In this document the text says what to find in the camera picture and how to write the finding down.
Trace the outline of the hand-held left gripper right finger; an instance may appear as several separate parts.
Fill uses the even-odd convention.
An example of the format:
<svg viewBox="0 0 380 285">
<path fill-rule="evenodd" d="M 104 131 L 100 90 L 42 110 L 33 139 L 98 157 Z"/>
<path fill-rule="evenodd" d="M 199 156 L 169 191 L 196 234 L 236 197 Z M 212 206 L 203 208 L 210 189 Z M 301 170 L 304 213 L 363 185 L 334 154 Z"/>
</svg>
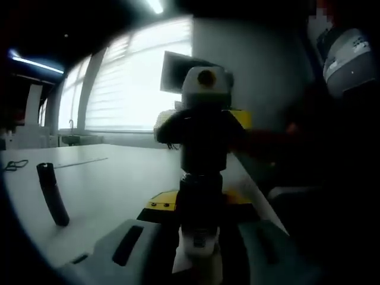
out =
<svg viewBox="0 0 380 285">
<path fill-rule="evenodd" d="M 223 284 L 321 284 L 323 270 L 236 191 L 223 192 L 220 246 Z"/>
</svg>

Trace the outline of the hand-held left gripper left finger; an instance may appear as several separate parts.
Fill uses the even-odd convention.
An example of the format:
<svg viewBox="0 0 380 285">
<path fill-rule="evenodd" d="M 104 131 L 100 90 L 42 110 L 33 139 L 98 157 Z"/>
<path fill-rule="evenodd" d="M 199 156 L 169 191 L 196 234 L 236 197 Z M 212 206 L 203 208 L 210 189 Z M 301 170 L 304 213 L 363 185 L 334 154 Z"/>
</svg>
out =
<svg viewBox="0 0 380 285">
<path fill-rule="evenodd" d="M 152 197 L 136 219 L 98 240 L 85 254 L 59 268 L 67 284 L 170 284 L 179 222 L 175 191 Z"/>
</svg>

